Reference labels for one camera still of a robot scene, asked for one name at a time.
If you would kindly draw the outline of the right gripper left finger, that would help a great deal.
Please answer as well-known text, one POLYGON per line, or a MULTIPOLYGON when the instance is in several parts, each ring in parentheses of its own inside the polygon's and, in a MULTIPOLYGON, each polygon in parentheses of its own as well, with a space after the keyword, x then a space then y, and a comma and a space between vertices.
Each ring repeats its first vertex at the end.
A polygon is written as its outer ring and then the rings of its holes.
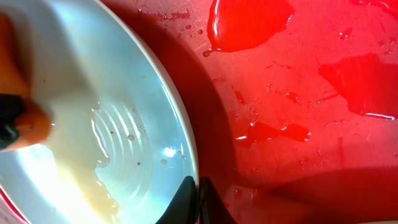
POLYGON ((156 224, 195 224, 197 222, 197 188, 192 176, 186 176, 156 224))

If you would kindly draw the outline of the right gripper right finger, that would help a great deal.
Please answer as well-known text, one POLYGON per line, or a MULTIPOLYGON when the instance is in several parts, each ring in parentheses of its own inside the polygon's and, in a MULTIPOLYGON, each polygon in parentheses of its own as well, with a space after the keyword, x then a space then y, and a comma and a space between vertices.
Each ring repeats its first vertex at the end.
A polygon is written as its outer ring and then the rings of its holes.
POLYGON ((199 224, 237 224, 209 177, 200 178, 199 224))

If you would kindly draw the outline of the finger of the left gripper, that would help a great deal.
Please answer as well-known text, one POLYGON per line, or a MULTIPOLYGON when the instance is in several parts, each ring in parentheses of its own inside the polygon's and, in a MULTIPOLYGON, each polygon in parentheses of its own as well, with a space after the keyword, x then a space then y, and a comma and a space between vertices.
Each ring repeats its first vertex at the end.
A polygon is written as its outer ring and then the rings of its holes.
POLYGON ((20 134, 15 121, 23 113, 24 105, 20 96, 1 94, 1 150, 18 140, 20 134))

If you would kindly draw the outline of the teal orange sponge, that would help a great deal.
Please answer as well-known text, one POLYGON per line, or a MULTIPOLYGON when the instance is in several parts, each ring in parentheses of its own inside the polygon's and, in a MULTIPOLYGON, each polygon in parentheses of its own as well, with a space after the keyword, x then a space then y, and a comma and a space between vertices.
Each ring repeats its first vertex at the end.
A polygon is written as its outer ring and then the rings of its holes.
POLYGON ((30 83, 17 62, 14 27, 1 14, 1 152, 47 139, 50 120, 30 95, 30 83))

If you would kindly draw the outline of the white plate top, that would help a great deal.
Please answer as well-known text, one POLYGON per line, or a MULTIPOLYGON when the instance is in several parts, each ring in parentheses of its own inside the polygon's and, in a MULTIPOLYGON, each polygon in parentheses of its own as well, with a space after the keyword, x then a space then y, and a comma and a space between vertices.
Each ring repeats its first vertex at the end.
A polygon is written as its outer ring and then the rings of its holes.
POLYGON ((156 223, 195 138, 169 74, 100 1, 2 1, 46 140, 1 154, 1 189, 29 223, 156 223))

